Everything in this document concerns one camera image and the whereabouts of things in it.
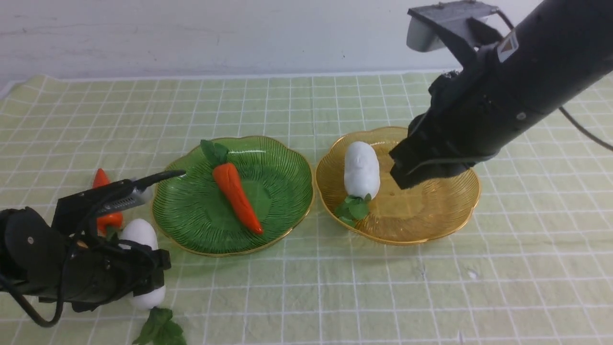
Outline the black gripper, viewer right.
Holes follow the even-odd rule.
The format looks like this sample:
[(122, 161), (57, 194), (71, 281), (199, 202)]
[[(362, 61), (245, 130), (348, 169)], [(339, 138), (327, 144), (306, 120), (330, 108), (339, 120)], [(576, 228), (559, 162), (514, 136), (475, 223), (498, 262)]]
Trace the black gripper, viewer right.
[(408, 137), (389, 152), (401, 190), (456, 177), (492, 159), (522, 133), (522, 83), (505, 68), (439, 76), (431, 106), (411, 121)]

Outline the black gripper, viewer left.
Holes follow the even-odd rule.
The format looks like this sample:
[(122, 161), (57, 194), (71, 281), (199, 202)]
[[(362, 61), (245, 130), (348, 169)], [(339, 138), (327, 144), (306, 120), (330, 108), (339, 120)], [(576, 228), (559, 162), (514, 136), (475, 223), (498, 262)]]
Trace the black gripper, viewer left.
[(170, 252), (133, 240), (113, 240), (95, 249), (53, 253), (43, 262), (38, 301), (55, 303), (58, 289), (76, 312), (92, 311), (123, 297), (140, 297), (165, 285)]

